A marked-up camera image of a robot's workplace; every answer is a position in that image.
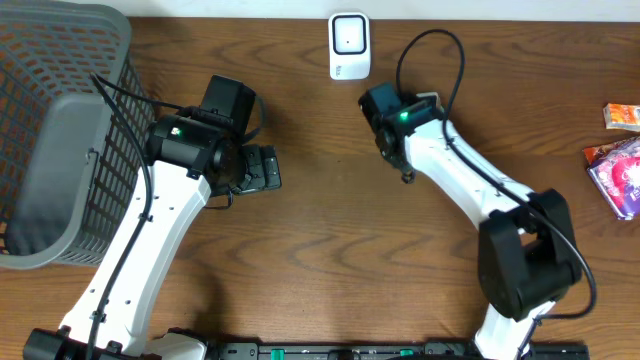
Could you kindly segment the red purple snack bag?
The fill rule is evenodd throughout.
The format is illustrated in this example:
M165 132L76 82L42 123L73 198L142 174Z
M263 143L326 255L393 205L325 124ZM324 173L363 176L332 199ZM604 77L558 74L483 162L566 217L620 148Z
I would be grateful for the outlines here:
M638 136L588 165L587 173L618 219L639 216Z

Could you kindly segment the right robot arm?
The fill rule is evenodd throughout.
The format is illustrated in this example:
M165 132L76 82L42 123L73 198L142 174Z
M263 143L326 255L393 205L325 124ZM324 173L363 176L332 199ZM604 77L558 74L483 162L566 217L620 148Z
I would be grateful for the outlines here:
M485 359L526 359L536 327L585 275L565 198L536 193L474 150L435 93L359 101L383 158L405 182L433 181L478 231L478 278L488 308L472 345Z

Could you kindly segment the small orange snack packet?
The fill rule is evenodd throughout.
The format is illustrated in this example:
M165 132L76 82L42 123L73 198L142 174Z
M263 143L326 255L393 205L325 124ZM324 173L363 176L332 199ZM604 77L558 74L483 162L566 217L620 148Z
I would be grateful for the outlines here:
M603 108L605 127L638 132L640 130L639 106L608 103Z

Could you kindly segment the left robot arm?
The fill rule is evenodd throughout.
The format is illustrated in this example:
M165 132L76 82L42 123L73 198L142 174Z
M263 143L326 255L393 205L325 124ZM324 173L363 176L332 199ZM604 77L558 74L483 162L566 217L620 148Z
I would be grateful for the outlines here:
M247 123L212 114L165 115L106 255L55 331L35 329L26 359L206 359L214 345L185 330L148 337L151 313L180 243L212 197L278 189L272 145L251 143Z

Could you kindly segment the orange brown wafer bar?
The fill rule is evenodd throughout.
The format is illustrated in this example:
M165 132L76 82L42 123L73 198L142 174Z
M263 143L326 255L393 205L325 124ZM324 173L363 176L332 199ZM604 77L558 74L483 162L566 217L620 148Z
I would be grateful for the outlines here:
M607 155L609 152L619 148L620 146L624 145L627 142L628 142L628 139L612 142L609 144L587 147L587 148L584 148L582 152L585 156L587 164L592 165L596 160Z

